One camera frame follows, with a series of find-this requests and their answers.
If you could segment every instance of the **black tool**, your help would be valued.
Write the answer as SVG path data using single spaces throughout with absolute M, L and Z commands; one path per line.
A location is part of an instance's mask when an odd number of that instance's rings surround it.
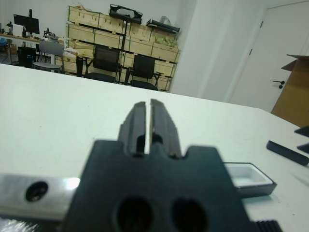
M 32 9 L 29 10 L 29 26 L 28 26 L 28 31 L 30 35 L 32 35 Z
M 52 35 L 52 33 L 49 31 L 49 28 L 48 28 L 47 30 L 44 31 L 43 37 L 48 38 L 48 36 L 51 36 L 51 35 Z
M 280 84 L 282 84 L 282 85 L 285 84 L 285 81 L 272 81 L 272 82 L 278 82 L 278 83 L 280 83 Z
M 296 163 L 299 163 L 301 165 L 308 165 L 309 158 L 306 156 L 303 156 L 295 151 L 292 151 L 284 146 L 281 146 L 280 144 L 277 144 L 273 141 L 269 141 L 266 145 L 266 148 L 270 151 L 273 151 L 279 155 L 282 155 Z
M 145 109 L 134 106 L 118 141 L 95 142 L 62 231 L 253 231 L 217 150 L 192 146 L 182 156 L 177 129 L 156 100 L 144 153 Z
M 309 126 L 295 130 L 295 133 L 309 137 Z
M 297 148 L 309 154 L 309 144 L 301 145 L 301 146 L 298 146 Z

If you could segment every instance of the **door handle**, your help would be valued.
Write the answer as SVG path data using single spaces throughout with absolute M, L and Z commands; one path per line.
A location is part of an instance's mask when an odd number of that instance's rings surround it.
M 285 81 L 272 81 L 272 82 L 279 82 L 280 84 L 284 85 Z

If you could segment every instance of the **office chair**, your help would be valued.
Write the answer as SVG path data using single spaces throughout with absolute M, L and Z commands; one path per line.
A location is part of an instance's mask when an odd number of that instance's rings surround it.
M 127 71 L 125 84 L 127 84 L 130 74 L 132 75 L 131 85 L 133 87 L 158 90 L 158 80 L 163 73 L 155 73 L 155 60 L 153 58 L 135 56 L 133 68 L 129 68 Z M 147 82 L 134 80 L 134 76 L 145 78 Z M 153 76 L 156 80 L 155 85 L 148 83 L 148 79 L 152 79 Z
M 60 43 L 55 43 L 51 41 L 41 41 L 40 42 L 40 58 L 38 62 L 33 63 L 34 69 L 47 70 L 47 71 L 60 71 L 62 69 L 62 73 L 64 73 L 64 62 L 63 62 L 63 45 Z M 46 62 L 42 62 L 43 53 L 51 54 L 61 57 L 62 65 L 49 64 Z
M 120 82 L 120 76 L 121 76 L 121 65 L 118 63 L 119 61 L 119 50 L 115 49 L 109 49 L 104 46 L 96 46 L 95 54 L 93 57 L 93 60 L 87 65 L 86 72 L 84 75 L 84 78 L 97 80 L 97 81 L 104 81 L 104 82 L 115 82 L 115 77 L 97 73 L 97 72 L 91 72 L 88 73 L 89 66 L 93 63 L 93 67 L 97 69 L 107 70 L 111 72 L 117 73 L 119 72 L 119 81 Z

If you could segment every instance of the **black mesh chair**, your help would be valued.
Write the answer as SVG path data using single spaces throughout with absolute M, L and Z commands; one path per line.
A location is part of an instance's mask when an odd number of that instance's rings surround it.
M 97 72 L 88 73 L 88 68 L 93 63 L 93 67 L 97 69 L 107 70 L 113 73 L 115 72 L 116 77 L 117 74 L 119 73 L 119 81 L 120 81 L 121 65 L 118 63 L 119 53 L 120 53 L 119 50 L 109 49 L 103 46 L 96 46 L 93 60 L 87 65 L 84 78 L 97 81 L 110 82 L 110 83 L 115 82 L 115 77 L 113 76 Z
M 132 75 L 131 85 L 133 87 L 158 90 L 158 80 L 161 74 L 155 72 L 155 60 L 153 58 L 135 56 L 133 68 L 129 68 L 127 71 L 125 84 L 127 84 L 129 76 Z M 147 82 L 134 80 L 134 76 L 145 78 Z M 148 80 L 152 77 L 155 77 L 155 85 L 148 83 Z

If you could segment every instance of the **white table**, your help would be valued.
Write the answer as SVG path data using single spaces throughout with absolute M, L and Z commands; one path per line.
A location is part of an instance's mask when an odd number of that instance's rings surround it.
M 17 40 L 21 42 L 29 42 L 29 43 L 34 43 L 34 44 L 40 44 L 40 40 L 34 39 L 34 38 L 24 38 L 20 36 L 14 36 L 14 35 L 6 35 L 6 34 L 0 34 L 0 38 L 7 39 L 8 45 L 9 45 L 9 56 L 10 56 L 10 62 L 12 64 L 12 53 L 11 53 L 11 45 L 12 45 L 12 40 Z M 55 64 L 55 55 L 50 55 L 51 57 L 51 64 Z
M 224 161 L 252 162 L 277 182 L 270 196 L 244 200 L 251 219 L 276 219 L 285 232 L 309 231 L 309 168 L 266 149 L 272 140 L 305 155 L 296 146 L 309 139 L 274 115 L 9 65 L 0 65 L 0 88 L 2 173 L 79 176 L 93 141 L 116 140 L 133 105 L 150 106 L 154 98 L 173 118 L 183 153 L 191 145 L 215 146 Z

